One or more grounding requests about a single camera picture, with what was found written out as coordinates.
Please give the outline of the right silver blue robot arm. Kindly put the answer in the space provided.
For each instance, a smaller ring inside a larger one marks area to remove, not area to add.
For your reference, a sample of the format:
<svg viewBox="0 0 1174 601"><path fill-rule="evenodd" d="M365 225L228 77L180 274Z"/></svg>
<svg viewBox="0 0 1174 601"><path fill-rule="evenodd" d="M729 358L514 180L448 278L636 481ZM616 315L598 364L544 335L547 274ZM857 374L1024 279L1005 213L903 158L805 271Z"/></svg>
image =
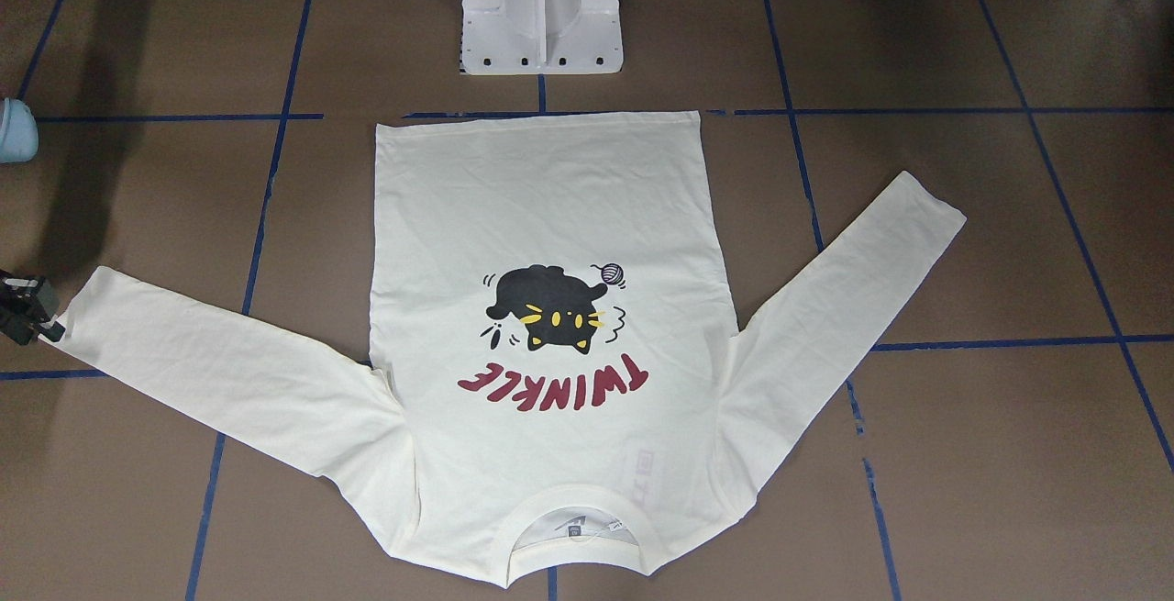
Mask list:
<svg viewBox="0 0 1174 601"><path fill-rule="evenodd" d="M32 161L40 146L38 123L21 100L4 100L1 161ZM66 327L59 320L60 299L45 275L1 271L1 330L18 346L45 339L60 342Z"/></svg>

